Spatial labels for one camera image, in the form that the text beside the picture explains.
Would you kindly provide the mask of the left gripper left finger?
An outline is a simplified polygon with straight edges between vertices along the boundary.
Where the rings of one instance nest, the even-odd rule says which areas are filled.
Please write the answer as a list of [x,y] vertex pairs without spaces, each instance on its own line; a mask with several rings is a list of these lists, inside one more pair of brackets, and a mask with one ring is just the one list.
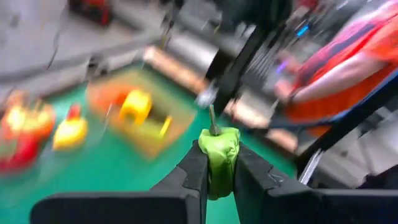
[[206,222],[208,157],[192,147],[174,169],[147,191],[62,192],[30,211],[34,224]]

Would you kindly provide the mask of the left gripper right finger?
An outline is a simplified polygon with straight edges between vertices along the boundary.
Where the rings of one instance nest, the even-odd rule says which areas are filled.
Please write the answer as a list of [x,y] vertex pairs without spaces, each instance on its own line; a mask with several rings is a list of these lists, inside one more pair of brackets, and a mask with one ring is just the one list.
[[244,144],[234,178],[241,223],[397,223],[397,191],[312,189]]

